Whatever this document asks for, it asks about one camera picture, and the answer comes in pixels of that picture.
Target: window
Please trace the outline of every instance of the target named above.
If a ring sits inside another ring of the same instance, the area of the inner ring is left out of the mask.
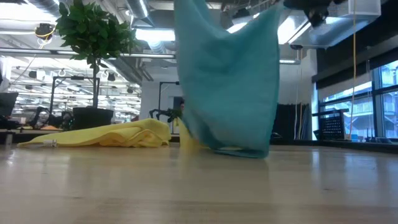
[[[374,136],[372,98],[366,97],[355,100],[353,108],[353,134],[357,134],[358,139],[361,141],[364,141],[366,137]],[[349,109],[349,112],[344,113],[345,133],[349,134],[349,127],[351,124],[351,101],[325,106],[325,111],[341,109]]]
[[[398,60],[380,67],[382,87],[398,85]]]
[[[359,94],[359,93],[366,93],[372,91],[372,82],[367,82],[367,83],[363,83],[362,85],[358,85],[355,87],[355,94]],[[350,88],[349,90],[345,90],[339,93],[336,93],[334,95],[331,95],[329,97],[326,97],[325,99],[323,99],[324,102],[329,102],[331,100],[338,100],[347,96],[352,96],[353,95],[353,89]]]
[[[398,138],[398,91],[383,94],[384,135]]]

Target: potted plant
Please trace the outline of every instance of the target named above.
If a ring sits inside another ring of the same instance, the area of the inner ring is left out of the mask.
[[[107,67],[101,59],[117,58],[120,53],[131,53],[136,44],[135,31],[131,30],[127,22],[119,24],[116,16],[103,11],[95,3],[84,5],[81,0],[74,0],[69,9],[62,2],[59,7],[62,16],[57,20],[56,30],[65,41],[61,46],[70,46],[77,53],[71,59],[86,60],[93,69],[93,107],[80,108],[77,113],[84,113],[85,118],[91,118],[92,125],[89,125],[90,121],[84,121],[87,127],[99,126],[102,123],[110,124],[112,116],[109,119],[109,112],[97,109],[96,86],[99,83],[97,84],[96,75],[100,67]],[[73,114],[77,124],[80,119],[78,114],[75,114],[75,109]],[[101,123],[98,122],[101,118],[88,116],[94,115],[93,113],[98,116],[103,114],[103,119],[106,117],[109,121]]]

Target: table surface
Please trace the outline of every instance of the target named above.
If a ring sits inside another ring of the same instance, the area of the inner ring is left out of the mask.
[[[3,223],[398,223],[398,157],[272,146],[0,151]]]

